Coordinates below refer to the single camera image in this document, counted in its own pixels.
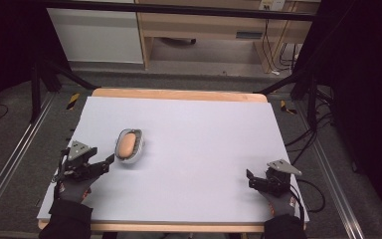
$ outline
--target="cable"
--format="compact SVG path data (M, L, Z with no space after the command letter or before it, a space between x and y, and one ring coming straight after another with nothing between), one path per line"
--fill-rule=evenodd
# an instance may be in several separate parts
M297 137L296 139L292 140L291 142L285 143L285 146L291 146L294 143L302 140L303 138L307 137L310 133L312 133L312 130L309 129L306 132L304 132L301 136Z
M290 69L293 71L295 67L295 56L296 56L296 44L293 44L293 52L292 52L292 61L290 62Z
M328 94L326 94L325 92L317 89L317 98L324 101L324 102L327 102L329 104L332 104L333 103L333 97L329 96Z
M319 109L320 107L322 107L322 106L328 106L328 107L330 107L330 104L329 104L328 102L323 102L323 103L319 104L318 106L316 106L316 107L315 107L315 110L318 111L318 109Z
M313 144L314 144L314 140L312 140L312 141L308 144L307 148L311 147ZM294 149L294 150L287 150L286 152L298 152L298 151L302 151L302 150L304 150L304 149L303 149L303 148L300 148L300 149Z
M308 210L308 212L317 213L317 212L322 211L322 210L324 209L324 207L325 207L325 197L324 197L324 194L321 192L321 190L320 190L314 183L309 182L309 181L307 181L307 180L297 179L296 181L297 181L297 182L303 182L303 183L306 183L306 184L312 186L313 188L315 188L315 189L318 191L318 193L320 193L320 196L321 196L321 199L322 199L322 204L321 204L321 206L320 206L318 209L311 209L311 210Z
M284 43L284 45L281 48L281 52L279 53L279 63L284 67L290 67L291 64L286 64L286 62L292 62L292 60L283 58L286 48L287 48L287 43Z
M70 153L70 148L66 148L66 149L63 149L61 150L61 155L60 155L60 159L58 161L58 170L57 170L57 173L52 177L52 182L57 182L63 170L63 161L64 161L64 157L67 156L68 154Z
M8 109L8 107L7 107L7 106L5 106L5 105L2 105L2 104L0 104L0 107L4 107L4 108L5 108L5 113L4 113L2 116L0 116L0 119L1 119L1 118L3 118L4 116L6 116L6 115L8 114L8 112L9 112L9 109Z
M290 187L293 188L293 190L294 190L295 193L296 193L296 196L297 196L298 198L300 198L299 193L297 192L296 188L295 188L292 184L290 184Z
M330 119L331 117L333 117L333 114L332 113L327 113L326 115L324 115L320 119L318 119L317 123L320 123L320 122L322 122L323 120L326 120L326 119Z
M308 142L305 144L305 146L302 148L302 150L300 151L300 153L297 155L297 157L293 160L293 162L291 163L291 165L295 165L297 163L297 161L300 159L300 157L302 156L302 154L306 151L306 149L308 148L309 145L311 145L311 141L315 141L317 137L317 132L314 132L311 137L309 138Z
M292 190L290 190L290 194L292 194L292 196L296 199L297 204L299 204L299 219L301 221L301 225L303 226L303 221L304 221L304 218L305 218L305 213L303 211L302 203L300 202L299 197L297 197Z
M268 27L269 27L269 19L266 19L265 21L265 34L263 35L263 40L262 40L262 50L263 50L263 53L266 57L266 60L268 60L268 63L269 63L269 67L274 70L274 71L278 71L278 72L281 72L281 71L285 71L287 69L283 69L283 68L279 68L275 65L275 61L273 59L273 55L272 55L272 48L271 48L271 45L270 45L270 41L269 41L269 35L268 35ZM272 65L276 68L276 69L273 69L270 61L269 61L269 57L268 55L266 54L266 51L265 51L265 39L268 41L268 46L269 46L269 49L270 49L270 55L271 55L271 61L272 61Z

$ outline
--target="aluminum rail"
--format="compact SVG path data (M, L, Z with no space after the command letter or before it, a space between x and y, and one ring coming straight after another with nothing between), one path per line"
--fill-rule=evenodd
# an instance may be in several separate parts
M306 112L306 109L301 105L300 102L296 102L296 108L300 113ZM308 121L306 118L299 114L305 127L309 128ZM339 212L340 219L343 222L343 226L346 229L348 237L350 239L363 239L364 234L359 226L358 220L355 217L355 214L352 211L352 207L349 204L348 199L346 198L345 193L343 192L342 187L340 186L339 181L337 180L336 175L334 174L330 163L328 162L327 156L321 146L321 143L318 139L315 140L313 145L314 151L317 154L317 161L320 166L321 172L323 173L324 180L327 184L327 188L330 191L330 195L333 198L334 205Z
M55 95L56 93L48 93L46 95L45 101L42 104L42 109L43 109L42 112L39 114L39 116L34 122L29 124L26 131L24 132L24 135L19 140L17 146L15 147L11 156L8 158L8 161L6 162L5 166L1 170L0 197L2 193L4 192L6 186L8 185L9 181L11 180L11 177L14 174L15 170L17 169L17 166L20 164L20 161L23 158L25 152L29 148L30 143L32 142L34 136L36 135L44 118L46 117Z

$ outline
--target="table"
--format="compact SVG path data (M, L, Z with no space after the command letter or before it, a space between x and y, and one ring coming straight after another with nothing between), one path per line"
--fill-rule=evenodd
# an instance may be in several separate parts
M189 104L191 104L191 106L193 104L197 104L197 106L202 106L200 103L196 103L198 101L204 101L205 102L202 104L209 104L209 102L228 102L228 104L231 104L231 102L235 102L235 103L254 103L254 104L257 104L257 106L259 105L259 103L266 103L264 105L264 107L267 107L270 105L267 103L266 97L262 96L262 95L241 94L241 93L224 93L224 92L213 93L213 92L189 92L189 91L166 91L166 90L127 90L127 89L98 89L98 90L95 90L92 98L98 99L101 97L138 99L139 102L140 101L146 101L148 99L173 101L173 102L170 102L169 104L174 104L175 102L177 102L177 100L180 100L180 101L183 101L183 102L181 102L181 104L184 106L187 106L187 103L185 103L186 101L189 101ZM81 129L82 129L82 126L81 126L81 123L79 123L79 126L78 126L76 132L78 130L81 130ZM155 142L152 142L152 140L154 140L155 136L151 135L151 133L148 131L147 131L147 134L150 137L150 138L146 139L146 141L149 141L149 143L150 143L149 149L147 150L147 151L149 151L148 154L156 155L157 153L155 153L155 151L153 151L155 149L150 148L152 143L155 144ZM274 137L279 137L279 139L282 139L279 133L278 133L278 135L272 135L272 138L274 138ZM286 151L285 151L285 147L283 146L283 144L279 143L278 147L283 149L282 154L284 154L284 157L286 157ZM118 169L118 166L112 165L110 172L108 174L103 175L96 183L104 181L109 175L113 176L115 173L118 173L118 172L116 172L117 169ZM127 178L128 174L129 174L128 171L124 171L122 176ZM257 195L258 193L256 191L252 191L252 189L248 188L248 180L247 180L247 182L245 182L246 178L245 178L245 171L244 170L243 170L242 174L243 174L243 176L242 176L242 178L240 178L240 183L244 182L244 186L243 186L243 184L240 184L240 188L242 187L243 189L245 189L245 194L247 194L249 192L251 194L252 198L257 198L257 200L261 200L261 202L257 202L257 205L259 205L259 203L262 205L265 205L266 206L265 209L266 209L266 211L268 211L269 209L268 209L267 203L266 203L266 201L263 201L264 198L260 197L260 195ZM293 180L292 184L295 185L297 188L297 185L294 181L294 178L292 180ZM231 186L227 185L225 188L230 188L230 187L234 187L234 186L233 185L231 185ZM48 194L49 193L52 194L52 188L53 188L53 185L50 185L50 188L48 190ZM95 191L95 194L91 194L91 196L89 196L88 199L90 197L95 197L95 198L92 198L91 201L89 201L89 202L87 202L88 199L86 199L85 204L89 203L90 206L94 207L95 208L94 215L96 214L96 216L98 216L98 214L99 214L98 207L96 207L96 205L94 203L96 203L98 201L98 200L96 200L96 197L98 197L99 195L104 195L104 193L102 190L99 190L99 188L97 188L97 189L94 188L94 191ZM46 206L49 207L50 204L52 203L52 199L50 199L52 196L48 195L48 194L47 194L47 198L45 198L45 200L44 200L44 203L43 203L44 206L42 206L42 209L41 209L42 215L39 214L39 216L38 216L40 228L43 228L44 226L46 226L46 224L49 221L49 217L46 218L47 217L46 213L43 214L43 211L47 212L46 210L48 210L47 208L44 208L44 207L46 207ZM99 200L110 200L110 198L100 198ZM123 210L124 210L125 214L128 213L127 208L123 208ZM153 221L153 222L151 222L151 221L126 222L126 221L119 221L119 220L116 221L116 220L112 220L112 219L110 219L110 220L101 220L100 219L100 220L95 220L93 222L92 230L93 231L105 231L105 232L107 232L107 231L164 231L164 232L167 232L167 231L176 231L176 232L262 232L262 231L264 231L264 227L263 227L262 223L255 223L255 222L242 222L241 223L241 222L235 222L235 221L229 222L229 223L212 223L212 222L198 223L198 222L192 221L192 220L193 219L190 220L191 222L181 221L180 223L178 223L175 221L168 221L168 220L163 221L163 218L161 220L160 220L160 218L156 218L155 221Z

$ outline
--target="wooden table edge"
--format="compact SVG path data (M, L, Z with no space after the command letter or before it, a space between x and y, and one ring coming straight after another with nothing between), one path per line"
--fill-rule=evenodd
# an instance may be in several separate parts
M40 229L48 225L48 220L39 220ZM265 227L261 224L157 224L157 223L93 223L92 231L120 232L120 231L139 231L139 232L219 232L219 233L260 233L264 232Z
M93 91L93 97L108 98L139 98L188 101L219 101L219 102L259 102L266 103L262 94L238 92L203 92L178 90L148 90L148 89L113 89L99 88Z

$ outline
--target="gray carpet floor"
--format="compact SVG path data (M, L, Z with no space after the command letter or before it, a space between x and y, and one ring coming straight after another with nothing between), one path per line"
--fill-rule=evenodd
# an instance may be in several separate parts
M268 79L262 81L239 77L178 77L87 72L79 73L79 76L91 83L106 87L205 91L252 92L263 89L273 82ZM64 83L62 90L56 95L46 119L0 199L0 232L28 233L24 234L26 238L29 238L27 235L34 236L39 232L36 219L39 207L36 204L44 197L56 170L60 150L67 146L80 119L86 98L91 94L91 91L86 91L70 81L62 79L62 82ZM0 103L9 108L8 114L0 119L0 169L27 127L30 117L29 91L29 84L25 83L4 91L0 96ZM306 131L300 117L300 114L304 113L298 112L298 115L292 115L281 111L281 99L288 98L287 91L287 88L283 88L269 96L284 142L289 142ZM81 96L74 109L68 111L66 106L73 93L81 93ZM321 114L326 114L328 108L322 107L319 111ZM336 128L327 124L319 130L318 140L324 147L327 158L342 184L366 238L382 238L382 203L368 178L363 174L352 172L350 157L341 143ZM304 141L293 145L289 150L299 149L303 145ZM289 158L293 159L296 155L297 152L290 152ZM323 211L309 213L310 222L306 227L308 237L347 238L312 147L302 155L295 166L302 170L302 178L317 185L326 198ZM315 209L321 204L316 190L302 183L299 187L305 203L310 208Z

